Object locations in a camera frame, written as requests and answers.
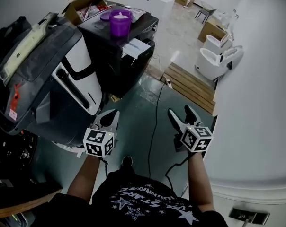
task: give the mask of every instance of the paper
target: paper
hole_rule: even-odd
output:
[[[150,45],[145,44],[144,42],[138,39],[132,39],[128,44],[123,47],[123,53],[128,54],[129,56],[138,59],[138,56],[150,48]]]
[[[9,111],[9,116],[16,121],[17,119],[17,113],[15,111],[13,111],[12,109]]]

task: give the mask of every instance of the red tag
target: red tag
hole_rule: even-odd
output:
[[[12,98],[12,100],[10,102],[10,108],[15,112],[17,111],[18,100],[20,98],[20,94],[18,92],[19,87],[20,87],[19,84],[14,85],[15,94],[14,94],[14,97]]]
[[[104,5],[97,5],[97,8],[99,9],[99,11],[103,11],[103,10],[107,10],[108,7],[104,6]]]

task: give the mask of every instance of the purple container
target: purple container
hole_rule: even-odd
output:
[[[128,18],[115,18],[113,16],[122,14]],[[132,13],[128,10],[114,10],[109,15],[110,32],[117,37],[126,36],[129,33],[130,25],[132,23]]]

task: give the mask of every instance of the gray floor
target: gray floor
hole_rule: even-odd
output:
[[[143,74],[122,100],[117,103],[110,101],[106,105],[104,110],[117,108],[120,111],[118,143],[111,155],[106,157],[109,163],[108,172],[117,170],[122,158],[125,155],[131,155],[136,173],[148,176],[148,150],[155,126],[156,103],[162,85],[158,80]],[[173,139],[177,132],[168,119],[167,110],[171,108],[185,119],[184,106],[186,104],[197,111],[206,126],[211,127],[213,122],[212,115],[178,92],[164,86],[158,104],[158,126],[153,139],[150,162],[152,179],[166,185],[169,183],[164,175],[168,168],[174,163],[181,162],[187,156],[186,152],[175,152]],[[61,184],[63,193],[66,193],[85,157],[82,155],[81,158],[77,158],[74,153],[67,152],[40,138],[33,159],[33,173],[40,181],[43,180],[44,173],[49,173]],[[104,167],[104,163],[101,162],[95,190],[105,180]],[[170,176],[174,191],[180,196],[188,180],[187,165],[174,168]]]

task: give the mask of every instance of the wooden pallet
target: wooden pallet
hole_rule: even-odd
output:
[[[174,63],[171,63],[164,72],[164,75],[161,78],[161,81],[163,82],[165,81],[164,76],[171,81],[174,90],[178,91],[210,114],[213,113],[215,106],[213,101],[215,91],[205,82],[202,82],[200,79],[194,77]]]

